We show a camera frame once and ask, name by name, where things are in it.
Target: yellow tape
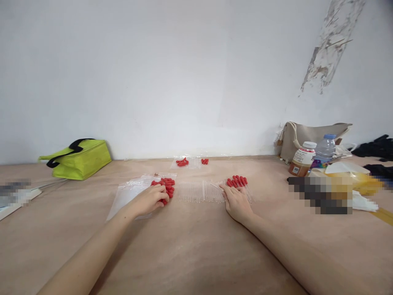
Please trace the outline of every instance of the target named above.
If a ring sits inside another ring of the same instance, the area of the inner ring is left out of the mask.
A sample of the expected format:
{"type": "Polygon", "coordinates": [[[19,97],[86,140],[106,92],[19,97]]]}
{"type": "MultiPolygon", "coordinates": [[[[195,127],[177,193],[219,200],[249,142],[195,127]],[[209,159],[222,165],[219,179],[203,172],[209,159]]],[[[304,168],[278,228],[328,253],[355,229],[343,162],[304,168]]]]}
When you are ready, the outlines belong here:
{"type": "Polygon", "coordinates": [[[386,222],[387,224],[393,226],[393,213],[383,208],[379,208],[377,212],[370,212],[370,213],[378,217],[380,220],[386,222]]]}

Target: black bag handle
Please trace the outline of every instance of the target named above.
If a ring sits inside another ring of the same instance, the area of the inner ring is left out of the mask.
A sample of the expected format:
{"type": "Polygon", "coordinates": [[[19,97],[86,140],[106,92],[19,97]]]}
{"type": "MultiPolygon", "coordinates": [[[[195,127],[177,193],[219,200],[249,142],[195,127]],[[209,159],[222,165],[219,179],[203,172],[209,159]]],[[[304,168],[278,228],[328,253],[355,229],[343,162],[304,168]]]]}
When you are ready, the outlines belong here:
{"type": "Polygon", "coordinates": [[[79,144],[80,144],[82,141],[87,140],[87,139],[92,139],[92,140],[94,140],[94,138],[82,138],[82,139],[78,139],[78,140],[74,141],[74,142],[71,143],[70,146],[69,146],[69,148],[73,150],[72,152],[69,152],[68,154],[64,154],[64,155],[60,155],[60,156],[56,156],[56,157],[54,157],[54,158],[51,158],[51,159],[49,160],[49,162],[46,163],[46,166],[48,166],[49,168],[55,168],[55,167],[57,167],[57,166],[60,164],[60,163],[58,163],[58,162],[55,162],[56,159],[61,158],[61,157],[63,157],[63,156],[67,156],[67,155],[69,155],[69,154],[75,154],[75,153],[77,153],[77,152],[83,151],[83,148],[80,147],[79,144]]]}

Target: peeling paint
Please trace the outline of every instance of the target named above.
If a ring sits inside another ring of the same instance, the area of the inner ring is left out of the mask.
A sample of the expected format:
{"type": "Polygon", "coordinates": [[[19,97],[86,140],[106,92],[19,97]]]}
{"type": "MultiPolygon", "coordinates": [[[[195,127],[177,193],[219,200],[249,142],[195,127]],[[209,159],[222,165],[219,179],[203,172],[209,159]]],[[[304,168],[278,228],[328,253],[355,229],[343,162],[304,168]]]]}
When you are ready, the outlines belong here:
{"type": "Polygon", "coordinates": [[[330,84],[350,40],[366,0],[332,0],[319,35],[301,91],[307,85],[323,88],[330,84]]]}

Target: bottle label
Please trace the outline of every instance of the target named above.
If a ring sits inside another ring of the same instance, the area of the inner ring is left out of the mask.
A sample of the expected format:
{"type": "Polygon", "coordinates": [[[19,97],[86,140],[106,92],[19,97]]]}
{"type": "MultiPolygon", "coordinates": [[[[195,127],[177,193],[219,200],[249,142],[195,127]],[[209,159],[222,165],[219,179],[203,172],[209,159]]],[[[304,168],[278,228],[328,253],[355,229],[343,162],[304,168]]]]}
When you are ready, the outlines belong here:
{"type": "Polygon", "coordinates": [[[312,162],[311,169],[312,168],[326,169],[327,166],[329,165],[329,163],[330,163],[330,161],[316,156],[314,159],[314,162],[312,162]]]}
{"type": "Polygon", "coordinates": [[[315,158],[314,151],[308,151],[300,148],[295,153],[293,161],[297,162],[298,164],[301,164],[302,166],[309,166],[312,164],[314,158],[315,158]]]}

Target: hand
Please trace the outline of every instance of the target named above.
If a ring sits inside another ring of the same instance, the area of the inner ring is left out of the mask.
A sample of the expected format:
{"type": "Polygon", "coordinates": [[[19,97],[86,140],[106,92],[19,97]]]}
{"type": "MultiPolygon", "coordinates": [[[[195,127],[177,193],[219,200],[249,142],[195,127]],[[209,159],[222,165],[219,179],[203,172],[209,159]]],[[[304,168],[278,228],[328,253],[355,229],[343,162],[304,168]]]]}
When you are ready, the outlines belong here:
{"type": "Polygon", "coordinates": [[[160,184],[151,186],[133,198],[122,209],[133,218],[149,214],[159,207],[164,207],[164,203],[160,202],[161,199],[165,199],[169,203],[169,196],[165,190],[165,186],[160,184]]]}
{"type": "Polygon", "coordinates": [[[244,187],[234,188],[220,185],[220,188],[224,190],[222,195],[225,199],[226,211],[233,219],[244,224],[248,218],[254,215],[244,187]]]}

